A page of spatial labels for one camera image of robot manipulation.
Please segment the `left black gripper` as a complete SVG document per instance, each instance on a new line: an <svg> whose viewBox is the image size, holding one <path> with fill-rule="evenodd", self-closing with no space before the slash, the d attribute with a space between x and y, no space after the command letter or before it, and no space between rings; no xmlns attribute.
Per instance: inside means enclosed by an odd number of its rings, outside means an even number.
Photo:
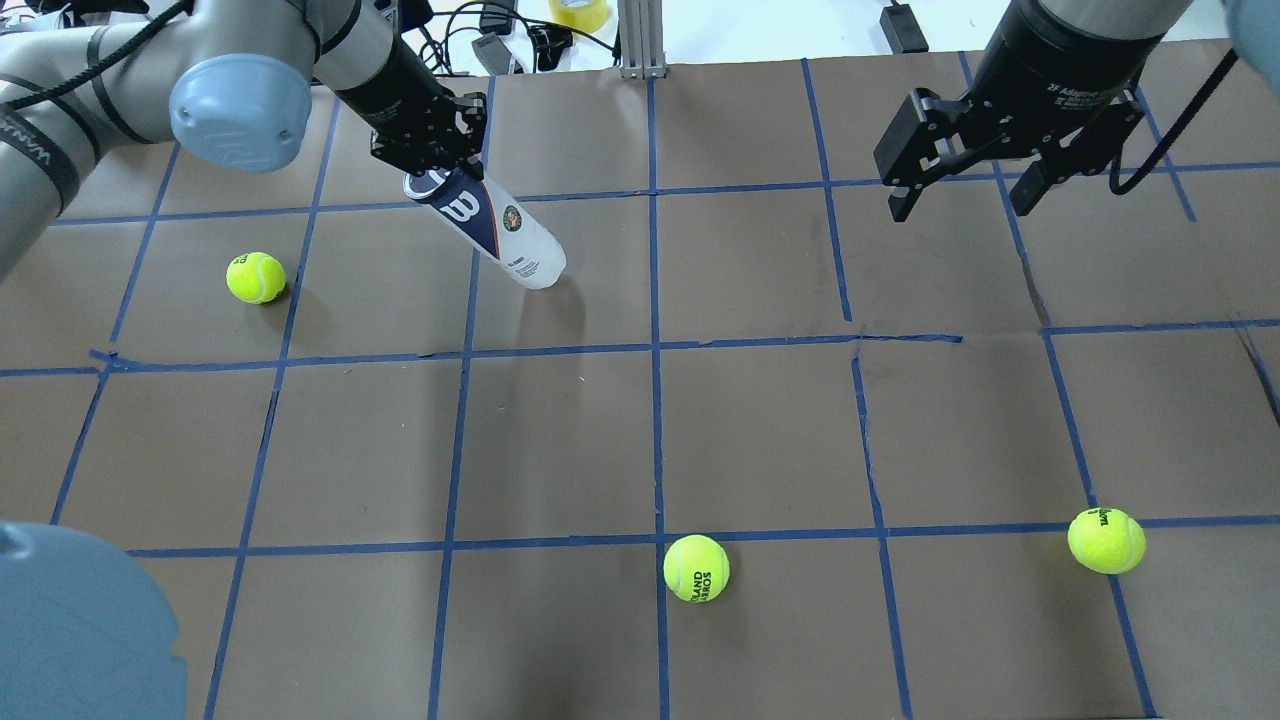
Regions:
<svg viewBox="0 0 1280 720"><path fill-rule="evenodd" d="M488 96L440 85L401 37L370 79L335 95L371 128L370 154L378 160L411 176L442 169L484 178Z"/></svg>

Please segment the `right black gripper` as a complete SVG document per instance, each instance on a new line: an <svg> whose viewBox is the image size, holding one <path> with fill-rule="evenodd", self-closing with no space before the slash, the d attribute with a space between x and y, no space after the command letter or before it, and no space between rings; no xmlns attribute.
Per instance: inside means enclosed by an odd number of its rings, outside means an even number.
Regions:
<svg viewBox="0 0 1280 720"><path fill-rule="evenodd" d="M1044 137L1097 118L1144 60L1143 38L1078 28L1042 1L1010 3L963 101L914 88L876 145L892 220L905 222L925 188L992 156L1030 160L1009 191L1015 215L1029 215L1080 170L1075 141Z"/></svg>

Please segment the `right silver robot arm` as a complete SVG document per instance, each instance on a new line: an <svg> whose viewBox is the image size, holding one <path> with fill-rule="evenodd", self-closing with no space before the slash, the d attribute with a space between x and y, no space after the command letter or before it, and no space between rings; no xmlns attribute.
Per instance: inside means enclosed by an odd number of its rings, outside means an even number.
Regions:
<svg viewBox="0 0 1280 720"><path fill-rule="evenodd" d="M1146 118L1137 86L1185 1L1011 1L966 91L947 100L914 88L876 145L893 222L925 188L983 161L1027 159L1010 193L1019 217L1074 176L1108 177L1130 193L1169 154L1239 61L1277 88L1277 4L1226 1L1230 49L1129 177L1123 147Z"/></svg>

